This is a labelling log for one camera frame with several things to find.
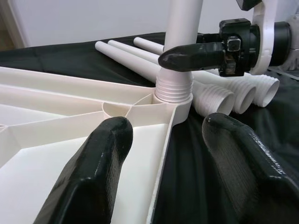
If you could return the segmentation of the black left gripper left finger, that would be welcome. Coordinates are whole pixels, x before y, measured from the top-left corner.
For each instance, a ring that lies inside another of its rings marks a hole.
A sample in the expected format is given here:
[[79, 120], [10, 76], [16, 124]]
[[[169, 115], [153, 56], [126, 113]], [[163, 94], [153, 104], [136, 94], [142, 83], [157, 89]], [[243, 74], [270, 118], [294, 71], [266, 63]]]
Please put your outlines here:
[[127, 118], [102, 121], [66, 163], [34, 222], [109, 224], [132, 142]]

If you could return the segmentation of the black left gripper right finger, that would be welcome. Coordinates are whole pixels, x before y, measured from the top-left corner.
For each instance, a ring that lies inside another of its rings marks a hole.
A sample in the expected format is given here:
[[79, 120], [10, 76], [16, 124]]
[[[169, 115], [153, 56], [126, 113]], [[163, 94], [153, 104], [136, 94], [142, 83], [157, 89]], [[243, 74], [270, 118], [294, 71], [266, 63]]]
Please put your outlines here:
[[239, 223], [298, 223], [299, 177], [252, 128], [212, 113], [204, 118], [202, 135]]

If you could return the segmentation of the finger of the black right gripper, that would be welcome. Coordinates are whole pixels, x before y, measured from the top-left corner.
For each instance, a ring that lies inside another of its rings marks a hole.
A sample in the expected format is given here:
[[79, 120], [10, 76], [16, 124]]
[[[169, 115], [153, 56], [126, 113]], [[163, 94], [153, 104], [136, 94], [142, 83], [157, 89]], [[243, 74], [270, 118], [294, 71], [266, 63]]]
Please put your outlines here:
[[182, 45], [165, 51], [158, 58], [161, 67], [169, 70], [207, 70], [219, 68], [225, 61], [221, 42]]
[[219, 34], [202, 34], [198, 33], [198, 43], [221, 42]]

